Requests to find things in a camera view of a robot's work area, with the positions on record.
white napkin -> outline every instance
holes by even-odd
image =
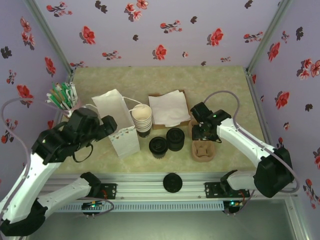
[[[153,124],[174,127],[190,120],[186,97],[178,90],[162,96],[149,96]]]

black mounting plate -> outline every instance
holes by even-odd
[[[98,199],[113,200],[116,199],[117,184],[115,183],[101,183],[100,190],[95,196]]]
[[[240,191],[243,192],[245,198],[250,197],[249,191],[246,191],[245,189],[240,189],[240,190],[231,189],[228,193],[226,193],[220,187],[220,182],[205,182],[204,191],[205,191],[205,197],[207,199],[243,198]]]

cardboard tray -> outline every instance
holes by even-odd
[[[189,105],[189,102],[188,102],[188,98],[187,98],[186,92],[185,92],[185,90],[183,90],[183,89],[178,89],[178,90],[179,90],[179,92],[182,92],[182,93],[184,94],[185,101],[186,101],[186,106],[187,106],[187,108],[188,108],[189,115],[191,116],[191,115],[192,115],[191,112],[190,112],[190,109],[191,109],[191,108],[190,108],[190,105]],[[149,96],[150,96],[150,97],[160,97],[160,96],[165,95],[165,94],[152,93],[152,94],[149,94]],[[174,126],[174,127],[177,128],[177,127],[188,126],[189,121],[190,121],[190,120],[188,120],[188,121],[183,121],[183,122],[181,122],[179,125]],[[164,124],[153,124],[153,123],[152,123],[152,128],[153,128],[154,130],[158,130],[158,129],[166,129],[167,127],[166,127]]]

lavender wall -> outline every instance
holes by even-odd
[[[44,101],[52,81],[65,81],[67,71],[21,0],[1,2],[0,29],[0,105],[9,99],[27,96]],[[48,129],[55,111],[35,102],[18,101],[5,109],[4,117],[31,147],[39,133]],[[0,137],[2,200],[22,172],[26,156],[21,144],[5,131],[2,124]]]
[[[247,67],[279,1],[36,0],[71,65],[87,67]]]
[[[319,12],[317,0],[293,1],[253,71],[273,142],[289,150],[303,185],[299,197],[314,239],[320,236]]]

robotic arm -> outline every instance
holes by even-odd
[[[193,140],[221,142],[220,138],[225,139],[245,154],[256,167],[256,171],[228,172],[221,178],[220,187],[223,192],[258,190],[265,197],[272,198],[294,180],[290,171],[273,156],[278,156],[292,168],[289,152],[284,147],[275,149],[264,143],[235,125],[228,113],[223,110],[212,112],[203,102],[195,105],[191,113],[199,123],[192,128]]]
[[[80,108],[72,113],[68,122],[41,132],[32,146],[31,164],[23,185],[15,193],[8,208],[3,209],[9,196],[23,179],[26,167],[11,191],[0,202],[0,210],[3,209],[4,212],[0,230],[5,236],[28,236],[39,229],[45,219],[57,209],[79,198],[97,195],[101,181],[87,172],[72,184],[38,197],[48,178],[66,157],[73,156],[76,160],[75,152],[83,147],[91,147],[92,152],[92,141],[99,141],[117,129],[111,116],[103,117],[102,122],[100,125],[94,111]]]

